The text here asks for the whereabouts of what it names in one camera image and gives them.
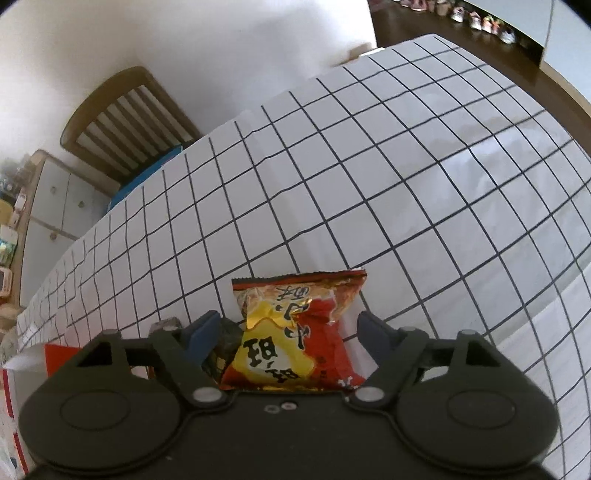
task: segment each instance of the cabinet door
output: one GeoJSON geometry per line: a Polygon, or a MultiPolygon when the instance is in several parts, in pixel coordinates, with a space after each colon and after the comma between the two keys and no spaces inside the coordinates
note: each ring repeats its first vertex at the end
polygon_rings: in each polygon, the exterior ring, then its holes
{"type": "Polygon", "coordinates": [[[61,229],[69,179],[68,171],[52,161],[46,161],[35,191],[31,216],[61,229]]]}
{"type": "Polygon", "coordinates": [[[31,220],[21,270],[21,306],[26,307],[43,280],[74,241],[31,220]]]}
{"type": "Polygon", "coordinates": [[[107,208],[111,199],[104,193],[95,190],[95,199],[92,207],[92,224],[94,225],[107,214],[107,208]]]}
{"type": "Polygon", "coordinates": [[[540,45],[546,45],[553,0],[474,0],[470,3],[521,30],[540,45]]]}
{"type": "Polygon", "coordinates": [[[75,175],[70,176],[62,230],[77,237],[90,230],[95,224],[94,195],[95,188],[92,185],[75,175]]]}

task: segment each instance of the screw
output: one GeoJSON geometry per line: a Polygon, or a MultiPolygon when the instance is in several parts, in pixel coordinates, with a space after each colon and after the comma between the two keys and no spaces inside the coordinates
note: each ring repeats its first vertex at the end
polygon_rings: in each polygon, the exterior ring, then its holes
{"type": "Polygon", "coordinates": [[[279,413],[281,409],[277,405],[265,405],[263,408],[267,413],[279,413]]]}
{"type": "Polygon", "coordinates": [[[378,387],[360,387],[355,391],[355,397],[364,402],[379,401],[386,396],[378,387]]]}
{"type": "Polygon", "coordinates": [[[295,410],[297,408],[297,403],[285,401],[281,404],[281,408],[283,408],[283,410],[295,410]]]}
{"type": "Polygon", "coordinates": [[[213,403],[221,400],[223,393],[214,387],[202,387],[193,392],[193,398],[201,403],[213,403]]]}

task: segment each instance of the grid paper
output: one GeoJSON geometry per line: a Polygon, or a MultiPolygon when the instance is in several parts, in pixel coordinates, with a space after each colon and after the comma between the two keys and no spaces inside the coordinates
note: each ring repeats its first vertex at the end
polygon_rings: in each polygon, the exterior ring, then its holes
{"type": "Polygon", "coordinates": [[[20,349],[124,338],[210,309],[235,277],[364,267],[368,309],[437,338],[474,329],[560,414],[544,461],[586,479],[591,160],[522,89],[436,35],[310,79],[202,138],[75,242],[18,318],[20,349]]]}

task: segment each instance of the row of shoe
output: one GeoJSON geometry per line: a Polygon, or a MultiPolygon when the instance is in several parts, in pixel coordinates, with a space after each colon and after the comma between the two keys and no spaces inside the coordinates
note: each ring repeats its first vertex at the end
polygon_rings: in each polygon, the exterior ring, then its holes
{"type": "MultiPolygon", "coordinates": [[[[452,14],[452,20],[462,23],[466,18],[466,8],[463,5],[454,7],[452,14]]],[[[478,12],[469,12],[467,15],[468,22],[474,30],[483,30],[492,35],[497,35],[502,42],[511,44],[517,41],[515,31],[509,26],[505,25],[500,18],[494,18],[491,15],[487,15],[481,19],[478,12]]]]}
{"type": "Polygon", "coordinates": [[[511,44],[517,41],[515,31],[508,25],[505,25],[499,18],[487,15],[484,19],[480,18],[478,12],[469,12],[466,15],[466,7],[459,3],[454,6],[453,0],[394,0],[400,2],[402,7],[408,7],[415,12],[437,11],[441,17],[446,17],[451,11],[451,18],[456,22],[463,23],[467,18],[470,26],[475,30],[484,30],[492,35],[497,35],[504,43],[511,44]]]}

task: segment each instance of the wooden floor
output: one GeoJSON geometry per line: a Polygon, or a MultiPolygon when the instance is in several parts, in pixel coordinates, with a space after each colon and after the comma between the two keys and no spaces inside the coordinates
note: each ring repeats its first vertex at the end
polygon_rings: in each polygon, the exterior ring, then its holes
{"type": "Polygon", "coordinates": [[[541,72],[524,49],[505,45],[485,32],[470,29],[449,17],[413,12],[392,4],[372,14],[379,47],[388,47],[427,33],[436,33],[469,50],[528,92],[575,140],[591,153],[591,117],[555,81],[541,72]]]}

